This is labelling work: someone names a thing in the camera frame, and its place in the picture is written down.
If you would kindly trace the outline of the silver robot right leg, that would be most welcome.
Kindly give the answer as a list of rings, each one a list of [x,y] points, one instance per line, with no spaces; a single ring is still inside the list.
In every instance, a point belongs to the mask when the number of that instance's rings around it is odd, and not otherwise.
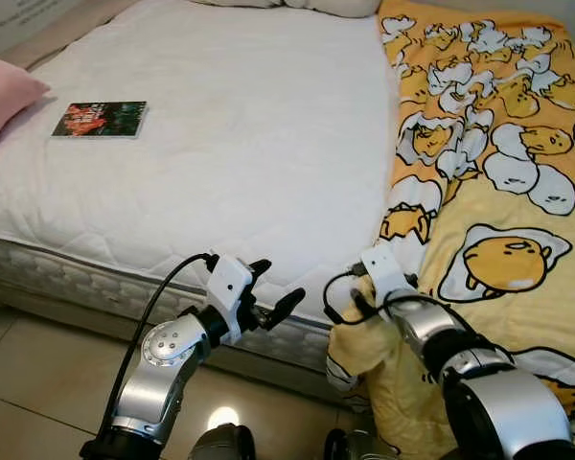
[[[324,441],[322,460],[402,460],[401,452],[363,429],[332,429]]]

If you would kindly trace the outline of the pink pillow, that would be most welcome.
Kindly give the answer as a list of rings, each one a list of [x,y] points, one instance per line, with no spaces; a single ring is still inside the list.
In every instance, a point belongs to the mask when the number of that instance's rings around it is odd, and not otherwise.
[[[24,67],[0,60],[0,131],[21,110],[36,104],[50,86],[34,78]]]

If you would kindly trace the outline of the white quilted mattress pad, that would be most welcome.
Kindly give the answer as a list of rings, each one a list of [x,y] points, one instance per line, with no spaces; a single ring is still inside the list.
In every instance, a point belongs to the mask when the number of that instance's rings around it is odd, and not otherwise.
[[[269,259],[262,301],[374,242],[393,113],[374,17],[140,0],[34,70],[0,135],[0,240],[157,279],[201,251]],[[52,137],[68,104],[146,101],[137,137]]]

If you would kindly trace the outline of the yellow cartoon egg blanket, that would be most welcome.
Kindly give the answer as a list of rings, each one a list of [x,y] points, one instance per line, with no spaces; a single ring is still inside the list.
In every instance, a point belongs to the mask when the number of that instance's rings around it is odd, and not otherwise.
[[[558,398],[575,438],[575,19],[380,0],[393,81],[377,242]]]

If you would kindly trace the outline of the silver robot left leg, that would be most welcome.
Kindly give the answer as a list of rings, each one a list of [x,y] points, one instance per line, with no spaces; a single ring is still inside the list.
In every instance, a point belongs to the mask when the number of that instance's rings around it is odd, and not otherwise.
[[[248,426],[222,424],[200,435],[187,460],[257,460]]]

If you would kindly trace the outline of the silver robot leg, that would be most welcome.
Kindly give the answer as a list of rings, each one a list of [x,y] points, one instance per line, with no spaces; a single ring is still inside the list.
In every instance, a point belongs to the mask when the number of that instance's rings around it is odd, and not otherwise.
[[[257,460],[248,426],[222,424],[200,435],[187,460]]]
[[[322,460],[402,460],[401,452],[363,429],[332,429],[324,441]]]

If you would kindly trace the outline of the beige bolster pillow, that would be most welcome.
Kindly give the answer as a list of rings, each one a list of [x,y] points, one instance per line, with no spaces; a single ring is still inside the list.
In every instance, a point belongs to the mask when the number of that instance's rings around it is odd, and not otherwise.
[[[371,16],[382,0],[191,0],[209,6],[230,6],[230,8],[292,8],[321,12],[343,18]]]

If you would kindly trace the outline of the dark book with red cover art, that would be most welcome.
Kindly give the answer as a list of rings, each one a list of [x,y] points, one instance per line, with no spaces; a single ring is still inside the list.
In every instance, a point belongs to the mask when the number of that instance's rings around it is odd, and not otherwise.
[[[70,103],[51,136],[54,139],[135,139],[147,109],[146,101]]]

